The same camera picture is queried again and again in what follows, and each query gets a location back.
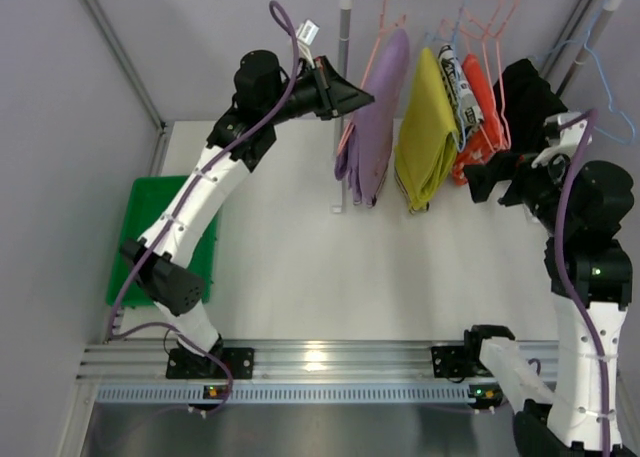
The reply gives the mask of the purple trousers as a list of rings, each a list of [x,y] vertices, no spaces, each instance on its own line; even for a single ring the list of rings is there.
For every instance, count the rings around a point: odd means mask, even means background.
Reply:
[[[374,102],[355,111],[351,132],[334,164],[334,176],[347,182],[355,205],[373,207],[386,178],[394,116],[410,62],[407,32],[399,27],[386,38],[363,90]]]

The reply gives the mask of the pink wire hanger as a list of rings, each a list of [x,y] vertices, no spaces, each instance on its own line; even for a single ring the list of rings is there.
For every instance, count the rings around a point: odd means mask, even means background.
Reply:
[[[372,66],[375,62],[376,55],[382,43],[383,37],[391,30],[394,30],[395,28],[403,25],[406,21],[406,16],[402,14],[396,21],[393,21],[390,24],[386,24],[387,5],[388,5],[388,0],[382,0],[381,10],[378,18],[378,29],[376,34],[376,40],[372,47],[369,59],[367,61],[366,68],[363,72],[363,76],[360,82],[361,87],[364,87],[369,79],[369,75],[370,75]],[[353,117],[353,113],[351,113],[348,121],[346,121],[345,119],[342,119],[341,121],[340,128],[339,128],[339,130],[341,131],[340,139],[337,141],[336,148],[335,148],[336,158],[340,157],[346,150],[349,139],[353,133],[353,129],[354,129],[354,117]]]

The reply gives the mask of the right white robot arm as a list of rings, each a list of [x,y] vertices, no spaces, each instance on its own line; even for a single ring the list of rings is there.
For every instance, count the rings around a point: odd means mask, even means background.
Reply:
[[[523,205],[549,233],[544,264],[558,330],[556,384],[523,357],[504,326],[475,325],[465,334],[469,354],[497,380],[514,411],[513,434],[522,456],[630,456],[617,412],[618,344],[632,298],[633,267],[616,238],[632,209],[633,179],[606,161],[583,165],[567,179],[564,154],[543,164],[501,152],[464,174],[471,197]]]

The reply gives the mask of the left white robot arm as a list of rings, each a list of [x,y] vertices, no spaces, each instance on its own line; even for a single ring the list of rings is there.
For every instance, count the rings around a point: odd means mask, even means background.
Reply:
[[[306,114],[323,121],[341,118],[375,100],[324,56],[311,62],[295,58],[286,75],[268,50],[242,57],[234,87],[230,108],[215,122],[169,205],[140,237],[120,247],[129,268],[125,283],[151,299],[178,338],[169,354],[170,378],[208,379],[223,368],[223,338],[202,302],[206,282],[188,266],[225,200],[275,144],[276,126]]]

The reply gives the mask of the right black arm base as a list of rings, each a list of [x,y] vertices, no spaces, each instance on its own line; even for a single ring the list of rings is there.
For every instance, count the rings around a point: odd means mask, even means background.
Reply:
[[[430,349],[433,375],[453,383],[461,383],[476,375],[463,345],[440,345]]]

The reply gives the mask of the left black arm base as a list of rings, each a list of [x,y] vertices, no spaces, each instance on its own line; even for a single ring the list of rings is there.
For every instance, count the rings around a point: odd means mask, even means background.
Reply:
[[[254,368],[254,349],[225,347],[219,357],[234,380],[251,380]],[[209,358],[176,347],[169,352],[165,377],[169,380],[226,379],[225,370]]]

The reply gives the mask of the light blue empty hanger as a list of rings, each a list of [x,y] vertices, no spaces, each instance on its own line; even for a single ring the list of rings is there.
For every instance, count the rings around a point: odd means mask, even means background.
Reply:
[[[546,63],[547,61],[551,61],[554,57],[559,57],[567,47],[571,45],[578,46],[579,50],[571,61],[571,64],[561,80],[557,91],[562,94],[567,90],[570,84],[577,77],[578,71],[589,61],[592,61],[595,65],[598,78],[606,96],[607,113],[612,117],[620,118],[628,128],[629,134],[622,137],[621,135],[617,135],[616,133],[612,133],[598,126],[595,127],[595,130],[603,137],[606,137],[617,144],[630,146],[637,140],[637,125],[628,113],[617,105],[615,93],[611,87],[602,59],[596,50],[597,41],[604,33],[604,30],[606,29],[613,14],[619,9],[623,1],[624,0],[601,0],[599,7],[589,15],[587,23],[578,24],[578,28],[582,28],[582,30],[577,36],[566,35],[564,38],[558,37],[555,43],[546,51],[537,54],[530,54],[529,58],[535,62],[544,61]]]

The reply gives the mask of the yellow-green trousers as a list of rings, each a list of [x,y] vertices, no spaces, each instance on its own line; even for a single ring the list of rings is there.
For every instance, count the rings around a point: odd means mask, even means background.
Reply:
[[[434,53],[421,51],[394,149],[394,173],[408,211],[428,210],[457,156],[457,124]]]

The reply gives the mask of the pink hanger pair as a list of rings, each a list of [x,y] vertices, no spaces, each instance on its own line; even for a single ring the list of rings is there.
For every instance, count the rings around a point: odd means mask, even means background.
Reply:
[[[500,22],[497,22],[497,19],[502,14],[501,9],[504,5],[504,0],[498,0],[497,7],[487,22],[478,20],[470,13],[467,8],[467,1],[468,0],[463,0],[460,8],[460,16],[457,20],[457,32],[463,35],[467,55],[475,54],[477,56],[489,85],[493,88],[497,80],[502,80],[501,36],[512,14],[516,10],[519,0],[511,1],[509,12],[503,15]],[[511,136],[504,114],[505,110],[506,99],[502,97],[502,110],[501,112],[497,112],[504,131],[504,143],[497,152],[507,151],[511,147]]]

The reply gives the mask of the orange patterned cloth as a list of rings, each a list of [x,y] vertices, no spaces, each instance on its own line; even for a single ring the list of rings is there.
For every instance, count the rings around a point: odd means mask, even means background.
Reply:
[[[504,131],[496,110],[493,88],[475,54],[466,56],[462,70],[479,104],[483,119],[479,128],[470,133],[465,149],[454,162],[452,178],[458,186],[467,183],[463,172],[466,165],[486,164],[504,143]]]

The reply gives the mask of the black garment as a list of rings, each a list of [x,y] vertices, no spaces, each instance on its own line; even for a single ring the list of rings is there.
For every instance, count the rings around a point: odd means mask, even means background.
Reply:
[[[551,90],[529,59],[520,59],[506,67],[493,86],[497,111],[504,112],[511,136],[511,150],[540,152],[547,146],[544,123],[548,117],[565,113],[568,108]]]

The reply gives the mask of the black white patterned cloth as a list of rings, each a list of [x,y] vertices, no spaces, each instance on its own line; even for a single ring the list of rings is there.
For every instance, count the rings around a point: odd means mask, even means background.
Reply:
[[[483,111],[450,44],[440,48],[437,61],[461,137],[467,140],[484,123]]]

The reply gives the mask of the green plastic bin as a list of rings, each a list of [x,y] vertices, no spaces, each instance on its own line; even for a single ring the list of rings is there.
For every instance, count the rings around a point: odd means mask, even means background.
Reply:
[[[127,239],[135,239],[150,227],[169,205],[180,187],[186,182],[186,175],[143,177],[134,181],[124,214],[118,246]],[[214,283],[214,255],[217,241],[218,219],[209,224],[194,250],[188,269],[200,276],[208,285],[202,292],[202,301],[210,300],[211,286]],[[106,292],[106,303],[112,306],[129,275],[129,268],[116,249],[110,282]]]

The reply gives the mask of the aluminium frame strut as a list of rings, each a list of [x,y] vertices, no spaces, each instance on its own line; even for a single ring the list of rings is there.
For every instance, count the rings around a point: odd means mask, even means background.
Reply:
[[[110,54],[114,58],[116,65],[129,84],[136,99],[143,108],[146,116],[154,128],[162,133],[166,127],[165,120],[153,102],[139,72],[137,71],[131,57],[126,51],[121,39],[117,35],[106,11],[99,0],[79,0],[84,6],[90,20],[95,25],[98,34],[105,43]]]

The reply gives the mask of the aluminium mounting rail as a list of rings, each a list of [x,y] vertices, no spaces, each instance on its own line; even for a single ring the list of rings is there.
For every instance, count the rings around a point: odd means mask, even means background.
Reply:
[[[248,347],[255,383],[438,382],[431,348],[444,341],[227,340],[227,348]],[[76,379],[97,383],[158,383],[164,380],[169,338],[91,344]]]

